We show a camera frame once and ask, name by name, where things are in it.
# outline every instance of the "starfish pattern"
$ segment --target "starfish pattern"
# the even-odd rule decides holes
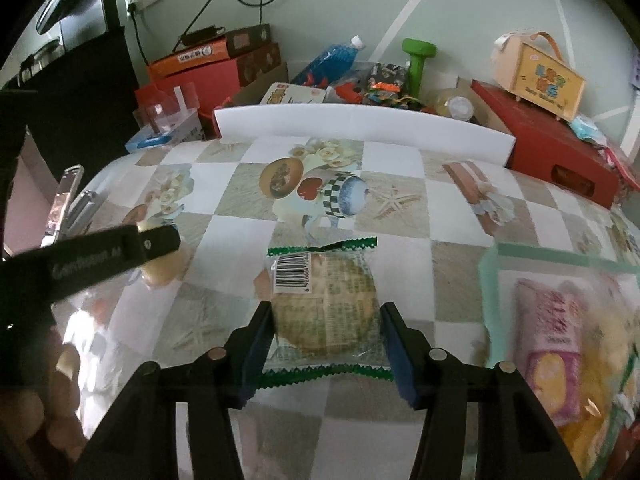
[[[393,212],[398,212],[400,217],[406,221],[404,214],[402,214],[405,211],[405,206],[422,198],[419,193],[400,193],[396,186],[391,186],[385,192],[377,189],[371,189],[370,192],[379,202],[382,202],[373,216],[374,219],[384,218]]]
[[[201,349],[208,344],[205,336],[212,332],[216,332],[217,328],[215,325],[206,321],[206,310],[207,306],[203,304],[193,327],[188,329],[186,332],[183,332],[175,339],[172,344],[172,348],[174,350],[184,347]]]

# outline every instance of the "blue water bottle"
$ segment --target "blue water bottle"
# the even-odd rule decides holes
[[[351,38],[348,45],[332,45],[309,63],[293,80],[294,85],[326,88],[340,79],[349,69],[364,48],[359,36]]]

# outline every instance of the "pink snack bag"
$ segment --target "pink snack bag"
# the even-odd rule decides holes
[[[516,284],[515,365],[556,427],[580,413],[583,308],[573,294],[532,280]]]

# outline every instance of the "tissue box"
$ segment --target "tissue box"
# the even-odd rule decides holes
[[[154,146],[175,146],[188,140],[204,140],[204,131],[198,111],[194,108],[187,113],[179,112],[166,118],[167,133],[156,135],[151,126],[147,125],[129,139],[125,148],[134,153]]]

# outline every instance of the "orange box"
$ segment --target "orange box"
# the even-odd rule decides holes
[[[157,81],[197,66],[233,59],[271,41],[268,24],[238,28],[215,40],[185,48],[151,63],[146,71],[151,81]]]

